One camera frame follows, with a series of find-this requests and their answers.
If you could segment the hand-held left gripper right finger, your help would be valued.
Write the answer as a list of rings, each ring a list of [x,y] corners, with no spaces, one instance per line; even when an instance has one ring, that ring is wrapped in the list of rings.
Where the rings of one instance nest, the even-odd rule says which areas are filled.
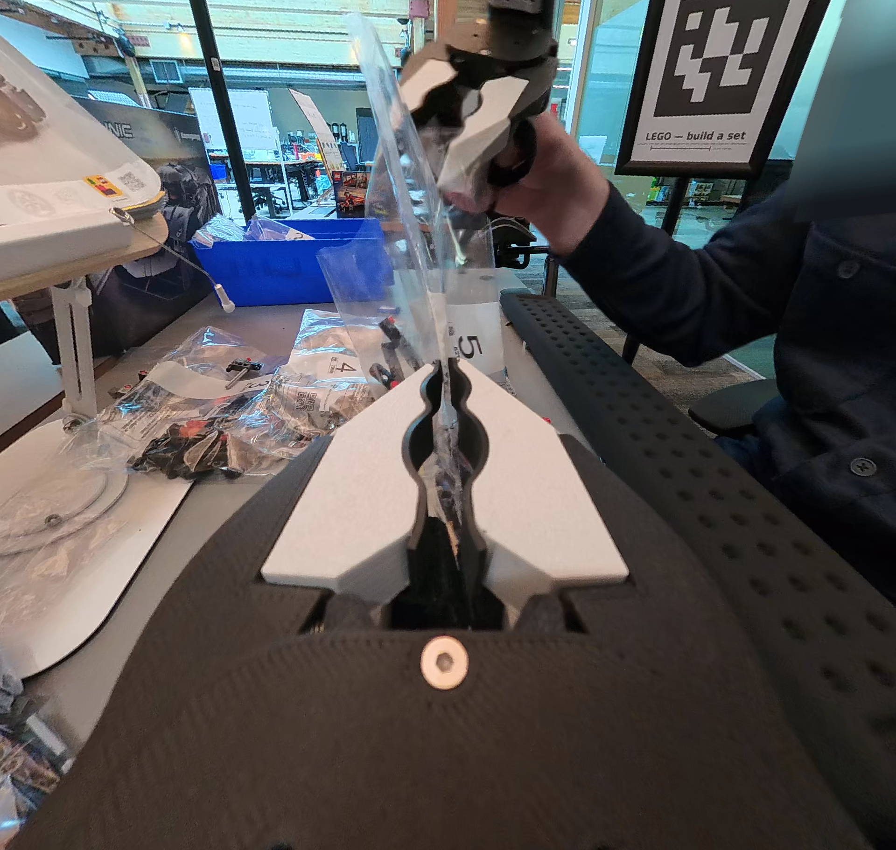
[[[474,525],[487,546],[485,586],[503,603],[569,587],[617,585],[629,569],[561,435],[472,365],[466,407],[487,454],[472,481]]]

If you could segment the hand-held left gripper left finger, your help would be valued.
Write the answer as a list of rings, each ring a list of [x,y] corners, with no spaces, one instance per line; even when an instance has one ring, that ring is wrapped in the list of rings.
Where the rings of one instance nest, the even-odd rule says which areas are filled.
[[[270,584],[386,605],[409,586],[408,550],[427,517],[421,466],[434,451],[442,375],[427,364],[328,438],[264,562]]]

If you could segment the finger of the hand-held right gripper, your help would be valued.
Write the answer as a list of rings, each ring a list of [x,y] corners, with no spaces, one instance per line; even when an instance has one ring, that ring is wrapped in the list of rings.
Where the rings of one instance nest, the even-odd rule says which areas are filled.
[[[414,123],[461,123],[462,87],[449,60],[424,60],[402,76],[402,101]]]
[[[436,180],[442,195],[478,195],[489,164],[508,143],[513,108],[528,84],[520,77],[504,76],[482,85],[477,108],[447,146]]]

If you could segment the small colourful lego box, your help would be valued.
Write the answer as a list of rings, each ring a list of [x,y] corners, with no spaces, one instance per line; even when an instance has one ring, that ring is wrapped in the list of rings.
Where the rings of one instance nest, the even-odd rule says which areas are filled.
[[[371,174],[367,171],[334,170],[331,174],[336,216],[364,218],[365,198]]]

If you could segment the black lego set box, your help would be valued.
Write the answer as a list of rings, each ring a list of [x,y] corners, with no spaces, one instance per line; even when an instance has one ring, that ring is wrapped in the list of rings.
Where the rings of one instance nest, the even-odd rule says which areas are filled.
[[[153,167],[161,180],[167,245],[196,261],[190,240],[220,212],[196,117],[80,98],[81,105]],[[89,275],[95,356],[140,347],[211,293],[207,277],[160,250]]]

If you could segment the person's right hand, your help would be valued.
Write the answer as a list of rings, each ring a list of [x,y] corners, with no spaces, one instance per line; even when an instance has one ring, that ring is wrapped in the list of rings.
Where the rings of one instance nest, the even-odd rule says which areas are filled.
[[[528,221],[558,257],[570,255],[588,235],[609,199],[609,181],[551,112],[534,119],[537,152],[519,182],[487,187],[477,198],[449,194],[466,212],[494,211]]]

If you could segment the black dimpled mat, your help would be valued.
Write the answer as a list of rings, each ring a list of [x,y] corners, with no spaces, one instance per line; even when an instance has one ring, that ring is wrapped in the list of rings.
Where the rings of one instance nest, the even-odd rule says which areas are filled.
[[[894,842],[894,607],[554,299],[504,315],[590,448],[694,551],[854,819]]]

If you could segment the white whiteboard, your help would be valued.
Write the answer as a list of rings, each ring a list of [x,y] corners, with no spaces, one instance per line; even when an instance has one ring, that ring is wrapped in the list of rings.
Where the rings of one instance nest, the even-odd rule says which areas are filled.
[[[212,91],[189,89],[196,111],[200,134],[208,151],[224,151],[227,144],[218,118]],[[267,91],[229,91],[230,106],[243,151],[262,151],[264,160],[275,159],[279,149],[279,133],[273,124],[270,96]]]

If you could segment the black office chair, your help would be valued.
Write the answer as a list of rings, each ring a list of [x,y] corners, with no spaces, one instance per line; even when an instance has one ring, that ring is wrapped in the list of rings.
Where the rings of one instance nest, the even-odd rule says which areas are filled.
[[[774,379],[735,384],[698,399],[688,416],[716,436],[741,439],[755,432],[756,411],[778,396]]]

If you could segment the framed marker sign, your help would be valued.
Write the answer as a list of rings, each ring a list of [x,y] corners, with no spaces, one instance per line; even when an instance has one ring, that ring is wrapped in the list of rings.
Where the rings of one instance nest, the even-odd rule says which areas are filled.
[[[762,171],[831,0],[649,0],[617,175],[672,178],[673,236],[694,180]]]

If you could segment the black tripod pole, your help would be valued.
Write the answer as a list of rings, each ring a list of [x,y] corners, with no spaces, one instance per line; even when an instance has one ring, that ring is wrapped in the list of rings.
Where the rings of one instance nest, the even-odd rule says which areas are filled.
[[[245,220],[251,220],[256,209],[252,196],[245,158],[241,148],[238,128],[227,83],[218,51],[217,38],[211,24],[207,0],[188,0],[194,17],[196,33],[208,72],[210,89],[216,105],[225,147],[230,158],[231,173],[237,186],[239,202]]]

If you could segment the blue plastic bin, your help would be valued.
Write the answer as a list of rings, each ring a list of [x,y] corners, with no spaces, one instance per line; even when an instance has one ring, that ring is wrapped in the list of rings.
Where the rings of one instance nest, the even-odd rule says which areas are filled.
[[[191,240],[197,258],[222,284],[236,307],[330,304],[333,297],[321,269],[320,254],[332,253],[339,264],[354,264],[350,275],[362,300],[378,298],[393,283],[385,236],[375,219],[289,219],[309,239]]]

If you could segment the wooden book stand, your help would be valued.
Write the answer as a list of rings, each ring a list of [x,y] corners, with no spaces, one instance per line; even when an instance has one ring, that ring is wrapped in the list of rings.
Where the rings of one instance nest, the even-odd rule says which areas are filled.
[[[118,247],[78,251],[68,262],[32,267],[15,289],[50,288],[61,354],[63,415],[2,451],[2,657],[28,679],[84,645],[125,594],[189,493],[154,475],[92,455],[98,400],[92,357],[88,271],[157,251],[161,215],[134,222],[105,214]]]

